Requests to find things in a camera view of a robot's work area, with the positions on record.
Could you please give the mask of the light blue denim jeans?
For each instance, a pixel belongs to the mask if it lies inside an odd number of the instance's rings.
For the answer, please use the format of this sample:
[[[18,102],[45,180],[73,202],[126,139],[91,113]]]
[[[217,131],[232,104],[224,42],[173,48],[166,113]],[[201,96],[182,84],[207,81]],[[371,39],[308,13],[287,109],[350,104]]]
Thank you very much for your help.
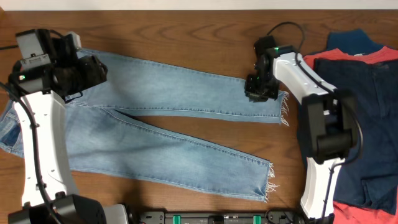
[[[273,165],[235,149],[158,128],[140,116],[189,116],[282,124],[288,93],[252,102],[245,81],[84,49],[107,80],[68,98],[65,137],[71,170],[146,180],[207,194],[265,202]]]

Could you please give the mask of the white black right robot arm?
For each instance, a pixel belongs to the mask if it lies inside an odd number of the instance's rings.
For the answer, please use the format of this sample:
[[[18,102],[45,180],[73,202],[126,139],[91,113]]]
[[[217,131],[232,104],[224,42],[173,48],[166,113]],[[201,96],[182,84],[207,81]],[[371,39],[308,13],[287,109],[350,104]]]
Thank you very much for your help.
[[[356,97],[324,81],[291,45],[278,46],[267,35],[254,44],[256,73],[248,75],[246,96],[254,102],[276,99],[283,83],[301,106],[299,147],[307,164],[300,211],[291,223],[333,223],[333,196],[341,166],[351,163],[349,152],[363,145],[355,114]]]

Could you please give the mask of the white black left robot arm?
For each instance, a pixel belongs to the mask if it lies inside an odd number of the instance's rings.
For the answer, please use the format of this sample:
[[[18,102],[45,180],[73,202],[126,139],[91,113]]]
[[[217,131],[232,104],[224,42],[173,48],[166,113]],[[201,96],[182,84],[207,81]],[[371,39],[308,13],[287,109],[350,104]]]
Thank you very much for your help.
[[[24,147],[22,209],[9,223],[127,223],[122,204],[102,206],[79,194],[65,142],[67,97],[105,82],[106,66],[94,56],[79,57],[80,37],[54,30],[16,34],[22,58],[5,90],[15,102]]]

